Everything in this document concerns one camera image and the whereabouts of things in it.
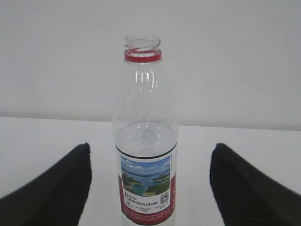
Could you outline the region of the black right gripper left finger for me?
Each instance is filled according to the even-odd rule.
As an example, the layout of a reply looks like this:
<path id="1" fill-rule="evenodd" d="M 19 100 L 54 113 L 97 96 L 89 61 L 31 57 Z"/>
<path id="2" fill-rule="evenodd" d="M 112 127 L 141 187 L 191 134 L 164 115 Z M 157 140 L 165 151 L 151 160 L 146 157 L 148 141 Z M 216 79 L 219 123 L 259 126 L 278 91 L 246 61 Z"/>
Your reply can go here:
<path id="1" fill-rule="evenodd" d="M 91 185 L 88 143 L 0 200 L 2 226 L 77 226 Z"/>

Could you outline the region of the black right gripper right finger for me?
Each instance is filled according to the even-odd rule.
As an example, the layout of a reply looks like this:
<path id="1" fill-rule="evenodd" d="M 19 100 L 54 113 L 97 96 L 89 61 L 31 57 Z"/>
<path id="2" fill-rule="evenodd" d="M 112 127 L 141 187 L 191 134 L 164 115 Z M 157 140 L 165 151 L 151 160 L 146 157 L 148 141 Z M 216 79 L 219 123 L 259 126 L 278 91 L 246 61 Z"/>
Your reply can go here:
<path id="1" fill-rule="evenodd" d="M 226 226 L 299 226 L 301 196 L 273 180 L 235 151 L 212 151 L 210 186 Z"/>

